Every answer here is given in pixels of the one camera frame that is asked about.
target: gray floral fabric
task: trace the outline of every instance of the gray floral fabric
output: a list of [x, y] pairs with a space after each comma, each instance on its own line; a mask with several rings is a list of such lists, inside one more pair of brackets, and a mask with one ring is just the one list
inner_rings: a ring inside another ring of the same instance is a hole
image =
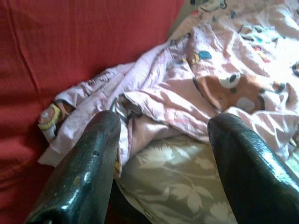
[[151, 142], [118, 185], [154, 224], [236, 224], [210, 145], [181, 135]]

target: pink blanket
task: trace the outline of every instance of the pink blanket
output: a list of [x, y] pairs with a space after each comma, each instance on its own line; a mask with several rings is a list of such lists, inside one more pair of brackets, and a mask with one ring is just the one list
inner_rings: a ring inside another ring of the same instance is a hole
[[153, 139], [181, 133], [208, 143], [207, 123], [239, 116], [282, 159], [299, 122], [299, 12], [286, 5], [201, 23], [136, 62], [60, 93], [76, 109], [39, 159], [58, 165], [102, 110], [121, 118], [119, 167]]

